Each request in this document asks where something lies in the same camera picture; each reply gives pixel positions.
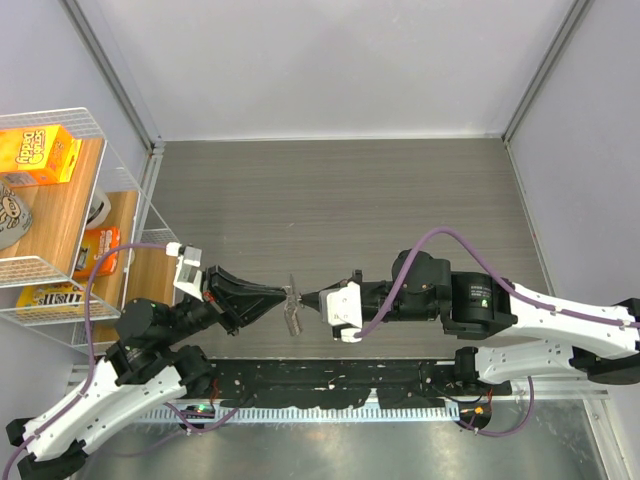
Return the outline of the grey cartoon pouch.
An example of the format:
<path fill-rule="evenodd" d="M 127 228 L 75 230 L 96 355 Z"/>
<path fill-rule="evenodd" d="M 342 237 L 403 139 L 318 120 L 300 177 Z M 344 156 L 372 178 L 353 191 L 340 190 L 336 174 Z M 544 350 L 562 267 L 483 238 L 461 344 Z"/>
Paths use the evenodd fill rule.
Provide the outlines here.
<path fill-rule="evenodd" d="M 0 249 L 16 244 L 31 228 L 28 205 L 4 181 L 1 182 Z"/>

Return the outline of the orange razor package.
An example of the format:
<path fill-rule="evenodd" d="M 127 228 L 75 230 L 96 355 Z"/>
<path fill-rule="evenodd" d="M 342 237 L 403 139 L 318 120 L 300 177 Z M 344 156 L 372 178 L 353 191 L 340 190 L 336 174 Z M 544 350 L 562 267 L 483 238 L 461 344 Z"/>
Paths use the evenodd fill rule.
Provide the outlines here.
<path fill-rule="evenodd" d="M 118 227 L 88 229 L 84 232 L 74 266 L 74 279 L 88 279 L 97 262 L 109 250 L 120 245 Z"/>

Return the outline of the yellow candy box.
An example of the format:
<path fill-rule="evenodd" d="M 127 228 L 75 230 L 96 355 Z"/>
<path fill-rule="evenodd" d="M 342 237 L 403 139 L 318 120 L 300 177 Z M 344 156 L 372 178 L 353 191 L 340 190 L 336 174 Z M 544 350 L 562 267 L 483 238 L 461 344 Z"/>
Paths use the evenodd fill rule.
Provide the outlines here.
<path fill-rule="evenodd" d="M 82 313 L 85 283 L 71 282 L 25 286 L 16 302 L 19 309 L 51 307 L 54 313 Z"/>

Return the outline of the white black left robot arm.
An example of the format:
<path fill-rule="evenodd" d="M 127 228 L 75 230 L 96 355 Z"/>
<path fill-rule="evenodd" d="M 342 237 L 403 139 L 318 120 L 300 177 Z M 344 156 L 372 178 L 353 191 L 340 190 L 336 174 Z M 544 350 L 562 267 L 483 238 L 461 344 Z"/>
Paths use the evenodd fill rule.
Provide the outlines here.
<path fill-rule="evenodd" d="M 86 380 L 47 412 L 15 419 L 7 436 L 8 464 L 23 479 L 65 479 L 119 429 L 158 405 L 200 398 L 214 369 L 198 346 L 172 347 L 213 325 L 235 335 L 284 302 L 283 287 L 239 279 L 219 266 L 196 274 L 195 290 L 173 306 L 146 298 L 125 305 L 118 340 Z"/>

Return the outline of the white bottle on shelf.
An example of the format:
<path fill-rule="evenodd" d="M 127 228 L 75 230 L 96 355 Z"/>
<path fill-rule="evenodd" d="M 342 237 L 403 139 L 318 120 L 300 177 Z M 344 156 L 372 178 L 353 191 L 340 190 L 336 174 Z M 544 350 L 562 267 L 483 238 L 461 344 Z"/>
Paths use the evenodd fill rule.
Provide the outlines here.
<path fill-rule="evenodd" d="M 86 228 L 98 228 L 104 223 L 110 211 L 111 202 L 109 197 L 99 186 L 96 186 L 89 206 Z"/>

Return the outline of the orange yellow snack box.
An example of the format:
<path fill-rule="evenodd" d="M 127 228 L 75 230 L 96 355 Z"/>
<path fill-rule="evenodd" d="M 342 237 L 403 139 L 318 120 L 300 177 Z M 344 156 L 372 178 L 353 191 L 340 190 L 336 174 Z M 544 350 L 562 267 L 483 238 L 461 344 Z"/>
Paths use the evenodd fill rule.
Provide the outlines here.
<path fill-rule="evenodd" d="M 81 145 L 60 124 L 2 130 L 1 179 L 15 188 L 68 183 Z"/>

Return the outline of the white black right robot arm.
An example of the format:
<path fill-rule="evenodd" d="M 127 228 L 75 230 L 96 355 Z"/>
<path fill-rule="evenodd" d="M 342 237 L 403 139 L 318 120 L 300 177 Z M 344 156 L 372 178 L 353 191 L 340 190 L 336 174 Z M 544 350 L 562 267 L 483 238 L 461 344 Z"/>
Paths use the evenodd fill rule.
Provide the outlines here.
<path fill-rule="evenodd" d="M 520 377 L 582 372 L 591 382 L 633 385 L 639 381 L 639 302 L 589 305 L 551 297 L 487 273 L 460 272 L 449 261 L 420 251 L 408 273 L 402 251 L 389 280 L 366 281 L 356 271 L 323 290 L 301 295 L 302 305 L 318 311 L 335 339 L 355 343 L 371 324 L 394 286 L 399 291 L 391 321 L 441 322 L 460 340 L 524 337 L 506 347 L 479 346 L 456 351 L 452 380 L 473 394 L 487 385 Z"/>

